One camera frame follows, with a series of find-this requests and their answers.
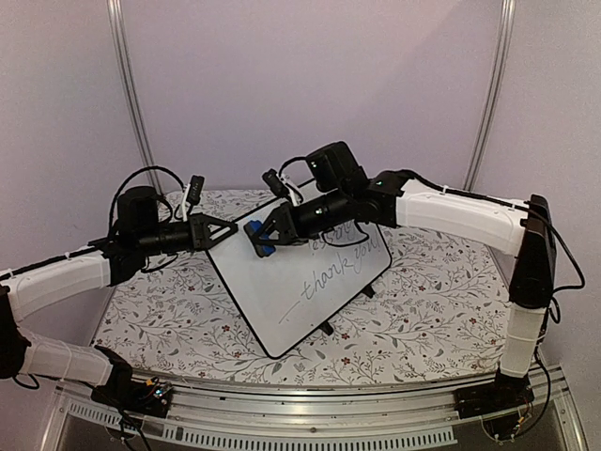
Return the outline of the black whiteboard stand foot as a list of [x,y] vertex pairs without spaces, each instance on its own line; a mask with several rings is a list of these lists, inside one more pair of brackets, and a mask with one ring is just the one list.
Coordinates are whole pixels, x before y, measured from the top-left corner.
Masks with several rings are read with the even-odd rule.
[[334,333],[333,327],[327,321],[324,321],[320,324],[320,330],[327,336],[330,336]]
[[361,294],[363,294],[365,297],[367,297],[368,299],[373,299],[374,296],[376,295],[374,289],[372,288],[371,285],[367,285],[365,286],[362,291]]

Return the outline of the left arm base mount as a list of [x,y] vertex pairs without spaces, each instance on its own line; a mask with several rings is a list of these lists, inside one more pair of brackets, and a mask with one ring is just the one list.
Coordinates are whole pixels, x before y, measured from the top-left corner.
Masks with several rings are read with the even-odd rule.
[[95,349],[106,356],[112,365],[107,382],[92,390],[91,399],[126,412],[166,418],[173,398],[172,385],[157,377],[135,381],[131,365],[116,352],[102,346]]

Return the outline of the left aluminium corner post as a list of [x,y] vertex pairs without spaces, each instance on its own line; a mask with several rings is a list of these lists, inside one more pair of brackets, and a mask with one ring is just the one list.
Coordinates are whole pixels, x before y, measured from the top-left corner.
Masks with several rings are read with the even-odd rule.
[[150,148],[142,108],[137,95],[122,2],[119,0],[108,0],[106,4],[116,52],[117,68],[131,120],[133,135],[143,167],[150,167],[155,164],[155,159]]

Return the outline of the right aluminium corner post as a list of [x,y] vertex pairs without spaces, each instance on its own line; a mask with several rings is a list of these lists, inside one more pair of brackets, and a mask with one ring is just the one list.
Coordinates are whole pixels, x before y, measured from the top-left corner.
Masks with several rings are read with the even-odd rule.
[[484,161],[487,142],[492,131],[496,108],[501,95],[503,77],[511,48],[516,16],[516,1],[502,0],[499,27],[492,60],[492,68],[485,95],[483,112],[477,129],[473,151],[463,189],[472,192]]

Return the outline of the aluminium corner post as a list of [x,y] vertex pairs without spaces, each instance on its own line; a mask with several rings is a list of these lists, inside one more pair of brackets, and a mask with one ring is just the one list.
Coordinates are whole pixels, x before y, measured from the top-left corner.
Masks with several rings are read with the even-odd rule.
[[511,48],[516,16],[516,1],[502,0],[499,27],[492,60],[492,68],[485,95],[483,112],[477,129],[473,151],[463,189],[472,192],[484,161],[487,142],[492,131],[496,108],[501,95],[503,77]]
[[155,159],[150,148],[142,108],[137,95],[122,2],[119,0],[108,0],[106,4],[116,52],[117,68],[131,120],[133,135],[143,167],[150,167],[155,164]]

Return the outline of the black whiteboard stand foot right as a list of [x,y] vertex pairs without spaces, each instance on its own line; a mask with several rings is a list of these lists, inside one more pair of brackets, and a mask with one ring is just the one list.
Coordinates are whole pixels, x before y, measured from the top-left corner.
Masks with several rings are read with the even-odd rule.
[[374,289],[372,288],[371,285],[367,285],[365,286],[362,291],[361,294],[363,294],[365,297],[367,297],[368,299],[373,299],[374,296],[376,295]]

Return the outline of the floral patterned table mat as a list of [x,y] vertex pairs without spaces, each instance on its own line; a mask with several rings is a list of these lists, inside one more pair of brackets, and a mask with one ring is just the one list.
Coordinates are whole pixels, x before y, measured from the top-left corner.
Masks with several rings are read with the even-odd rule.
[[152,260],[118,287],[94,336],[132,366],[183,377],[299,386],[437,381],[493,371],[509,304],[489,250],[424,229],[384,229],[300,285],[313,300],[372,250],[392,263],[282,358],[269,358],[204,254]]

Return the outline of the black whiteboard stand foot left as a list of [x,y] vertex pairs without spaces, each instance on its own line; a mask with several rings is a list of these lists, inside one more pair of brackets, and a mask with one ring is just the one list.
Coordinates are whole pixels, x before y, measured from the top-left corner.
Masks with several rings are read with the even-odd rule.
[[320,330],[327,336],[330,336],[334,333],[333,327],[327,321],[324,321],[320,324]]

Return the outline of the white whiteboard black frame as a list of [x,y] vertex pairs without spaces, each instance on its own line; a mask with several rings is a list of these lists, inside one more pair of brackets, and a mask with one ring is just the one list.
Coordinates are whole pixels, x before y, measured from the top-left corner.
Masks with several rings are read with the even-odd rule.
[[327,239],[259,257],[244,231],[208,250],[224,288],[260,348],[279,359],[392,265],[377,225],[336,227]]

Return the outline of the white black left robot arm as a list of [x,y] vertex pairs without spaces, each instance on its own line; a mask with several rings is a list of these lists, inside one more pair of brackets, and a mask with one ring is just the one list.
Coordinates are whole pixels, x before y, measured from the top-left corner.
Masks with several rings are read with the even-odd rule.
[[98,288],[115,287],[146,269],[151,257],[207,251],[236,234],[237,224],[206,215],[183,213],[162,220],[165,198],[150,186],[119,194],[116,219],[106,237],[86,247],[1,276],[1,377],[30,374],[102,387],[120,408],[139,400],[132,368],[104,347],[66,344],[20,328],[30,315]]

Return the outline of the blue whiteboard eraser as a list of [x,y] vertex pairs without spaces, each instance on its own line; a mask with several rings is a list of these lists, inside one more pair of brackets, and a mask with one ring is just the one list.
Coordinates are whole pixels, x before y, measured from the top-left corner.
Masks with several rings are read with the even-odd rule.
[[270,257],[275,251],[275,246],[270,243],[270,236],[266,233],[260,234],[263,223],[259,220],[251,220],[243,230],[249,238],[251,245],[258,257]]

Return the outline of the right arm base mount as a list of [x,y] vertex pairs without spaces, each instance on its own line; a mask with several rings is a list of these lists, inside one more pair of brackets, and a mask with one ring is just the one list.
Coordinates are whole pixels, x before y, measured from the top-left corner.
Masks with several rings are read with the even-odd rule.
[[514,378],[498,370],[492,382],[453,391],[460,419],[480,417],[486,435],[496,442],[513,440],[532,413],[529,376]]

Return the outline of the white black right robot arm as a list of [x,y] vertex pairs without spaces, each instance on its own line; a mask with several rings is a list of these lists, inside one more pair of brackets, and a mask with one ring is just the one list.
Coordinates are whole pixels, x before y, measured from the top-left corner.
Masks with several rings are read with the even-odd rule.
[[367,177],[350,147],[334,142],[302,157],[321,195],[298,203],[282,171],[262,179],[282,204],[245,227],[259,257],[278,246],[316,240],[349,221],[389,228],[430,229],[477,241],[515,258],[509,286],[512,304],[499,378],[485,401],[506,409],[522,392],[554,289],[556,246],[547,200],[503,200],[437,185],[408,169]]

